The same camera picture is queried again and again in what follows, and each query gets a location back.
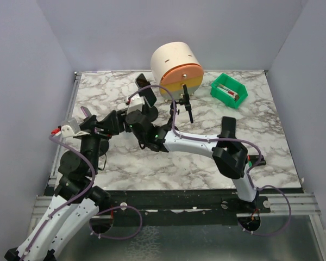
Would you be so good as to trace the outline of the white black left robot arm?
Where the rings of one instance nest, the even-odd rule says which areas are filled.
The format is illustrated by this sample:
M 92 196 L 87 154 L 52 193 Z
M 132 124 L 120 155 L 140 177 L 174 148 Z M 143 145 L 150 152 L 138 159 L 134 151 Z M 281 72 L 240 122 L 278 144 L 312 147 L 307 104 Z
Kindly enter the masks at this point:
M 19 247 L 6 252 L 5 260 L 56 260 L 93 215 L 111 207 L 110 195 L 94 182 L 109 139 L 122 131 L 118 113 L 113 110 L 99 121 L 86 107 L 82 111 L 82 123 L 71 118 L 51 132 L 50 140 L 67 149 L 58 168 L 62 177 L 39 223 Z

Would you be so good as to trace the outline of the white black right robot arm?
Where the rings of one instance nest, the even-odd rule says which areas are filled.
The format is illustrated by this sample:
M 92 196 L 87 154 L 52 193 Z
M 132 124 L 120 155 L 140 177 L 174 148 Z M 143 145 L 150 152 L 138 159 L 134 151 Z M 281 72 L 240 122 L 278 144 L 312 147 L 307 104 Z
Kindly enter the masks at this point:
M 240 209 L 250 213 L 258 207 L 258 193 L 246 173 L 250 168 L 248 150 L 235 137 L 234 118 L 222 118 L 219 135 L 180 132 L 174 130 L 171 123 L 155 126 L 139 110 L 126 116 L 126 124 L 144 148 L 154 152 L 186 152 L 213 159 L 219 172 L 233 181 Z

